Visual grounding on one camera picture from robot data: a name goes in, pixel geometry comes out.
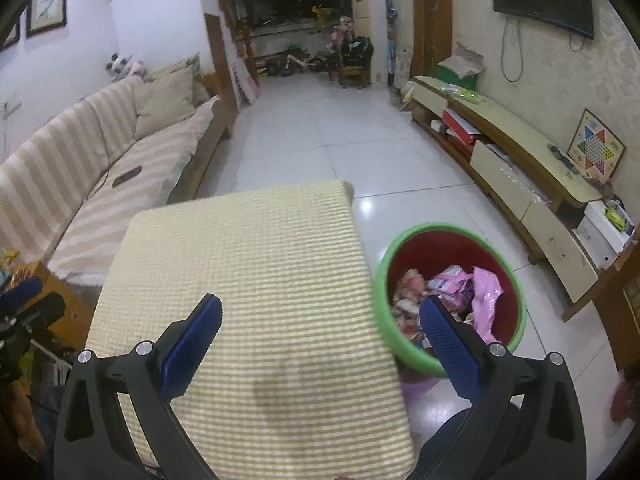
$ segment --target trash can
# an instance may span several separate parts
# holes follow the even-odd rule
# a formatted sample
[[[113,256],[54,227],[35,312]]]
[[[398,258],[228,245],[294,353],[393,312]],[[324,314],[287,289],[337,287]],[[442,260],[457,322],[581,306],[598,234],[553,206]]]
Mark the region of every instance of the trash can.
[[[473,266],[493,272],[502,294],[495,305],[492,332],[513,352],[527,323],[527,308],[518,280],[502,256],[471,231],[453,224],[421,224],[391,242],[374,279],[373,314],[378,330],[393,354],[405,365],[433,377],[446,377],[437,358],[416,348],[396,326],[390,306],[398,280],[417,269],[425,280],[458,264],[466,272]]]

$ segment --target wooden side table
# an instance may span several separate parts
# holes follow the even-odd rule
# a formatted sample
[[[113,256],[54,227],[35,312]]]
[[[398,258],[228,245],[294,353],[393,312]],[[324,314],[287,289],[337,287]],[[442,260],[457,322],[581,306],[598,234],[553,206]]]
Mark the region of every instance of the wooden side table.
[[[25,279],[36,276],[42,282],[42,292],[26,303],[21,311],[51,292],[58,293],[65,300],[65,315],[51,325],[49,331],[64,346],[71,346],[76,352],[82,351],[94,318],[94,310],[87,307],[68,285],[49,272],[42,262],[25,264],[18,270],[24,271]]]

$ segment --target metal screw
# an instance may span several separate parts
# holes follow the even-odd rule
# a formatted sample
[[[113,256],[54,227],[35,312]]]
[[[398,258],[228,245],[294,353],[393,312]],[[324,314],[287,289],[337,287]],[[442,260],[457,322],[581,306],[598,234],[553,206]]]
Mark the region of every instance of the metal screw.
[[[500,343],[492,343],[489,346],[489,352],[491,352],[491,355],[494,355],[496,357],[502,357],[507,353],[507,349]]]
[[[564,363],[564,359],[558,352],[551,352],[551,354],[549,354],[549,360],[557,366],[560,366],[562,363]]]
[[[138,343],[136,346],[136,354],[138,355],[147,355],[153,349],[153,344],[151,341],[143,341],[142,343]]]
[[[89,359],[91,359],[91,352],[89,352],[88,350],[82,350],[80,352],[80,355],[78,356],[78,362],[79,363],[85,363]]]

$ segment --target striped sofa cover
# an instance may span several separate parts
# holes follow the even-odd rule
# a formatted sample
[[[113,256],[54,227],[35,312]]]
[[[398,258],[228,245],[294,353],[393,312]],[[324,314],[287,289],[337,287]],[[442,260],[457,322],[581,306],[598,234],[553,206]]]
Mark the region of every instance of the striped sofa cover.
[[[20,249],[24,261],[41,260],[73,285],[102,286],[129,221],[166,202],[218,100],[136,142],[139,84],[130,76],[86,97],[0,166],[0,248]],[[111,187],[138,165],[136,178]]]

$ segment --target framed picture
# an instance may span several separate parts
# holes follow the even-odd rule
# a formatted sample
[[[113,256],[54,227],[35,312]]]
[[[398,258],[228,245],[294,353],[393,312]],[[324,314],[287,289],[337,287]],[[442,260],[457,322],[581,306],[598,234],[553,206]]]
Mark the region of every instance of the framed picture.
[[[582,118],[569,146],[569,156],[583,174],[601,184],[609,180],[622,160],[625,145],[590,110]]]
[[[27,38],[66,25],[66,0],[31,0],[27,6]]]
[[[0,52],[18,43],[18,40],[20,40],[20,18],[18,18],[18,21],[15,23],[14,28],[12,28],[11,32],[9,32],[9,35],[4,41],[4,45],[0,47]]]

